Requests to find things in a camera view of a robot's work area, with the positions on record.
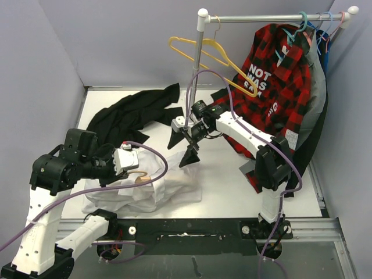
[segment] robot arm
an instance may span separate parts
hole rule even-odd
[[[261,138],[271,142],[291,159],[292,154],[287,140],[284,137],[276,138],[266,134],[236,116],[239,122],[251,131],[251,133],[248,132],[237,123],[231,112],[223,105],[207,106],[203,101],[198,101],[191,107],[191,110],[198,120],[195,125],[190,125],[187,129],[184,129],[185,119],[183,117],[178,117],[172,122],[173,130],[168,148],[172,148],[183,138],[186,138],[189,142],[180,167],[199,161],[198,142],[209,133],[219,131],[228,135],[244,146],[256,158],[255,176],[263,186],[263,203],[260,217],[269,224],[275,222],[280,208],[280,193],[284,190],[292,170],[276,151],[255,138],[253,134],[259,134]]]
[[[43,208],[70,195],[81,178],[99,179],[101,187],[105,187],[127,178],[127,171],[137,167],[135,151],[115,149],[110,145],[98,148],[95,133],[70,129],[63,145],[42,155],[33,164],[26,226],[33,223]],[[23,235],[13,262],[3,267],[2,277],[68,278],[74,260],[92,242],[103,236],[116,236],[116,214],[99,209],[75,232],[56,243],[64,205],[61,203],[44,214]]]

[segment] wall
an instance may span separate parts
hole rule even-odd
[[[265,15],[307,13],[329,9],[333,0],[39,0],[56,34],[65,46],[85,85],[164,87],[191,78],[192,62],[168,47],[171,36],[196,37],[197,11],[211,15]],[[238,66],[249,53],[254,32],[264,23],[224,24],[217,40]],[[207,27],[213,38],[218,25]],[[183,48],[194,55],[190,45]],[[227,76],[235,72],[211,63]],[[201,75],[201,84],[221,87],[211,75]]]
[[[336,0],[331,11],[351,5],[359,6],[360,12],[332,46],[330,103],[314,161],[327,208],[341,221],[359,278],[370,278],[372,3]]]
[[[33,161],[64,140],[84,87],[35,0],[0,1],[0,244],[25,224]],[[0,253],[11,261],[19,242]]]

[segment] red and black plaid shirt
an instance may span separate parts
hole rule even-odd
[[[251,52],[242,67],[242,71],[256,84],[259,95],[253,98],[233,88],[232,98],[237,115],[268,134],[282,134],[294,152],[310,98],[311,76],[301,44],[302,40],[306,40],[305,36],[297,33],[293,46],[290,47],[287,44],[287,34],[282,28],[292,34],[297,30],[289,24],[269,24],[258,30]],[[285,56],[282,52],[284,46],[289,50]],[[279,66],[275,50],[284,56]],[[253,92],[251,85],[240,74],[237,83]],[[215,103],[230,105],[228,95]],[[242,145],[230,137],[226,136],[226,139],[236,152],[253,158]],[[255,187],[255,178],[248,178]]]

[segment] table top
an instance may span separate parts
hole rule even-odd
[[[93,90],[88,91],[78,128],[86,129],[93,116],[102,108],[108,107],[127,95],[137,91]],[[203,99],[206,104],[212,102],[211,90],[198,90],[196,100]],[[185,90],[181,90],[178,104],[169,107],[184,108]],[[183,140],[173,149],[167,149],[171,128],[153,122],[141,130],[150,136],[145,142],[165,157],[185,151],[187,141]],[[202,201],[197,203],[166,203],[151,213],[126,212],[121,218],[139,219],[175,219],[175,218],[255,218],[260,211],[262,195],[257,194],[248,180],[240,172],[239,167],[247,162],[247,158],[237,154],[223,138],[203,140],[199,143],[200,183],[202,185]],[[74,187],[73,192],[84,189],[84,180]],[[321,217],[321,211],[313,187],[309,169],[303,175],[303,188],[294,198],[284,200],[284,212],[287,217]],[[78,196],[66,202],[62,219],[82,219],[81,212],[85,197]]]

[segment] gray garment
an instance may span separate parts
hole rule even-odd
[[[319,56],[317,52],[316,44],[316,32],[314,29],[308,26],[306,28],[306,33],[311,38],[312,45],[309,48],[307,41],[303,42],[303,49],[305,53],[305,59],[309,64],[310,75],[312,79],[311,90],[310,90],[310,100],[307,103],[307,112],[303,117],[300,131],[298,134],[296,150],[303,144],[303,142],[308,138],[309,134],[313,130],[316,121],[323,111],[324,103],[326,102],[326,77],[324,75],[323,69],[319,61]]]

